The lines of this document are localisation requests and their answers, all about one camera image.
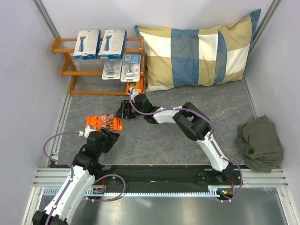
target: wall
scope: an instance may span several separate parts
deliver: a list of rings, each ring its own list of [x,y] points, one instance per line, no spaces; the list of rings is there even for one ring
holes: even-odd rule
[[[259,115],[275,122],[282,167],[300,210],[300,1],[282,1],[251,54],[246,78]]]
[[[232,23],[261,8],[261,19],[272,0],[42,0],[62,38],[79,30],[126,28],[135,25],[177,29],[209,28]]]
[[[0,193],[1,224],[21,223],[39,166],[42,147],[53,135],[68,78],[62,57],[31,0],[0,3]]]

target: folded cloth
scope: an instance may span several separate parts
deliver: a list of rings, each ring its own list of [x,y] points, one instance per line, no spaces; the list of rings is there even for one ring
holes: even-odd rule
[[[261,116],[248,124],[238,125],[237,143],[246,155],[248,168],[270,173],[283,160],[283,147],[274,123]]]

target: checkered pillow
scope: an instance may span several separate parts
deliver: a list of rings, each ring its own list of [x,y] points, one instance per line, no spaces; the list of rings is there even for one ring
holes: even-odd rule
[[[135,26],[145,42],[147,91],[242,79],[260,12],[210,29]]]

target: orange box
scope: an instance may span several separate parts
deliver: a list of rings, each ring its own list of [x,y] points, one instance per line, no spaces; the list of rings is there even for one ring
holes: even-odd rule
[[[125,93],[128,95],[129,95],[130,88],[134,88],[136,91],[139,92],[139,94],[142,94],[144,88],[144,77],[141,77],[138,82],[127,82]]]
[[[106,116],[89,116],[86,119],[86,125],[92,125],[95,130],[100,131],[101,127],[116,132],[123,130],[123,121],[120,118],[115,118],[114,115]]]

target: wooden rack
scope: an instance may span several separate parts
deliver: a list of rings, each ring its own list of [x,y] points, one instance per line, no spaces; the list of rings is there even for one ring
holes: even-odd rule
[[[70,94],[88,94],[88,95],[126,95],[125,90],[123,91],[93,91],[93,90],[75,90],[75,85],[78,76],[101,76],[103,72],[103,66],[105,60],[74,60],[74,46],[76,38],[58,38],[56,37],[51,46],[52,53],[62,53],[64,56],[64,63],[60,70],[62,75],[71,76],[71,82],[69,86]],[[140,54],[142,57],[140,77],[144,77],[146,73],[146,54],[144,48],[143,37],[130,37],[126,38],[124,53],[127,54]],[[80,69],[80,65],[83,65],[86,70]]]

